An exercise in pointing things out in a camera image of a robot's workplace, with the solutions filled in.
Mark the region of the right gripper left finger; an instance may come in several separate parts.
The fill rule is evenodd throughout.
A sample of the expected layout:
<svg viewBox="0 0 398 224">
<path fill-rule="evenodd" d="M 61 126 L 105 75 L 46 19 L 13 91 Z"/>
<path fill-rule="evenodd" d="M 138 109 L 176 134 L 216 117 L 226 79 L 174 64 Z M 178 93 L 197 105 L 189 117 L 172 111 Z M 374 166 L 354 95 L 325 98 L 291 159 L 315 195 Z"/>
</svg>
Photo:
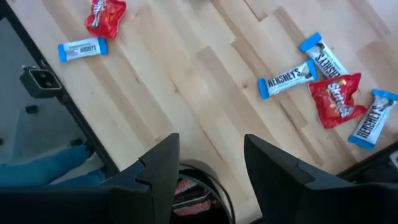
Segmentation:
<svg viewBox="0 0 398 224">
<path fill-rule="evenodd" d="M 168 224 L 179 156 L 172 133 L 101 185 L 0 189 L 0 224 Z"/>
</svg>

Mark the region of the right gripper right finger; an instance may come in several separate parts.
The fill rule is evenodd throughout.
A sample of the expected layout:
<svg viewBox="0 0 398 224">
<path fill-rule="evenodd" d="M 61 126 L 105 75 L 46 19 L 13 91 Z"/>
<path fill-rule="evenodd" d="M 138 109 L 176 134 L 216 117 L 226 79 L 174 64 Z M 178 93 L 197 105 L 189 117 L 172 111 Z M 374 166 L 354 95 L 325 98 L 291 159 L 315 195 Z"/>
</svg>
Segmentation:
<svg viewBox="0 0 398 224">
<path fill-rule="evenodd" d="M 265 224 L 398 224 L 398 183 L 345 181 L 254 134 L 244 158 Z"/>
</svg>

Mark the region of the red Skittles candy bag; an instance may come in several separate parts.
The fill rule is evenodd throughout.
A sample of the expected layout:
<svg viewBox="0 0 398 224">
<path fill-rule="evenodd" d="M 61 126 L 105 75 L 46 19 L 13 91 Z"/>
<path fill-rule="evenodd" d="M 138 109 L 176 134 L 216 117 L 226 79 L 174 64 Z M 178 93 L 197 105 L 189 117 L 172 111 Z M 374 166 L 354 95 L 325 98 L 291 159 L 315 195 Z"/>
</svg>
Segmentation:
<svg viewBox="0 0 398 224">
<path fill-rule="evenodd" d="M 325 129 L 333 129 L 367 112 L 365 106 L 356 105 L 353 99 L 361 76 L 361 73 L 341 75 L 308 85 L 318 118 Z"/>
<path fill-rule="evenodd" d="M 119 23 L 127 10 L 125 1 L 92 0 L 91 14 L 85 19 L 85 27 L 91 35 L 115 39 Z"/>
</svg>

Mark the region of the white blue Hershey's bar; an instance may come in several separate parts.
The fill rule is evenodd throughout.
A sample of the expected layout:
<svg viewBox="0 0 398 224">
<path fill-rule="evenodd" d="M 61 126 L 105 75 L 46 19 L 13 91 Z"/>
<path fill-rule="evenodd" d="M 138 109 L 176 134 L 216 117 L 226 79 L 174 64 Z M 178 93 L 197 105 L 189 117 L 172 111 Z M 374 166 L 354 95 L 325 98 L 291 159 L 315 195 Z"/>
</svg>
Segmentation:
<svg viewBox="0 0 398 224">
<path fill-rule="evenodd" d="M 398 95 L 386 90 L 373 89 L 374 102 L 359 122 L 348 142 L 366 150 L 373 150 L 393 107 L 398 103 Z"/>
<path fill-rule="evenodd" d="M 349 75 L 349 71 L 337 59 L 318 32 L 305 40 L 299 48 L 315 62 L 327 79 Z"/>
<path fill-rule="evenodd" d="M 107 41 L 102 37 L 90 37 L 58 45 L 58 59 L 60 62 L 68 62 L 95 55 L 106 55 L 107 53 Z"/>
<path fill-rule="evenodd" d="M 280 92 L 288 90 L 297 85 L 313 82 L 318 79 L 315 63 L 309 59 L 303 64 L 296 66 L 288 72 L 282 73 L 276 77 L 265 79 L 260 78 L 257 81 L 259 93 L 263 100 Z"/>
</svg>

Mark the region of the brown Snickers bar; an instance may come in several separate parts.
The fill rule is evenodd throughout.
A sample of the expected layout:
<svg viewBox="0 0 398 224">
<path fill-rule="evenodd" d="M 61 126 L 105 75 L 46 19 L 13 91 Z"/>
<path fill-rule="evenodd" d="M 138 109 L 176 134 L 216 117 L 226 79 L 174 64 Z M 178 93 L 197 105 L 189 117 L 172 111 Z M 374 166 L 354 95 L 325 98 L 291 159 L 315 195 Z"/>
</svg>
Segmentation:
<svg viewBox="0 0 398 224">
<path fill-rule="evenodd" d="M 190 179 L 182 179 L 177 183 L 176 189 L 175 189 L 175 195 L 181 194 L 186 192 L 189 189 L 192 189 L 193 187 L 196 187 L 198 184 Z"/>
<path fill-rule="evenodd" d="M 180 202 L 172 207 L 174 214 L 185 217 L 189 215 L 198 215 L 208 212 L 213 208 L 218 208 L 220 203 L 213 197 L 199 197 L 185 202 Z"/>
</svg>

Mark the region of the black plastic bucket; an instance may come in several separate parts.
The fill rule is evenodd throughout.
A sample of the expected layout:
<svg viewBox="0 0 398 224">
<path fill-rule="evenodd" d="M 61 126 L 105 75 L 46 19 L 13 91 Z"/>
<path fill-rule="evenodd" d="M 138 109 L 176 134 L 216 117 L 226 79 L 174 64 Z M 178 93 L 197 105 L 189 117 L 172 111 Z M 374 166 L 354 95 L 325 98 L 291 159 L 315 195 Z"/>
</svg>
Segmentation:
<svg viewBox="0 0 398 224">
<path fill-rule="evenodd" d="M 198 185 L 184 193 L 174 194 L 172 207 L 180 202 L 207 196 L 215 198 L 220 206 L 208 212 L 185 217 L 174 214 L 171 208 L 170 224 L 236 224 L 231 197 L 217 178 L 195 166 L 181 163 L 177 183 L 182 179 L 190 179 Z"/>
</svg>

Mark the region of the person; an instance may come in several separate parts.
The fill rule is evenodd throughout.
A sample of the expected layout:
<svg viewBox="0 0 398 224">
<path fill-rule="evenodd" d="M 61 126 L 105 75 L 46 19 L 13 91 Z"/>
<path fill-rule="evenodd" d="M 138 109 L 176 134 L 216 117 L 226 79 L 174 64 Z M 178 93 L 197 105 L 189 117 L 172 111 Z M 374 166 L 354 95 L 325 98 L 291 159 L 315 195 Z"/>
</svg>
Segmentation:
<svg viewBox="0 0 398 224">
<path fill-rule="evenodd" d="M 85 175 L 51 184 L 71 170 L 82 166 L 93 153 L 86 145 L 80 145 L 25 164 L 0 164 L 0 188 L 45 185 L 91 187 L 101 185 L 106 180 L 107 170 L 104 166 Z"/>
</svg>

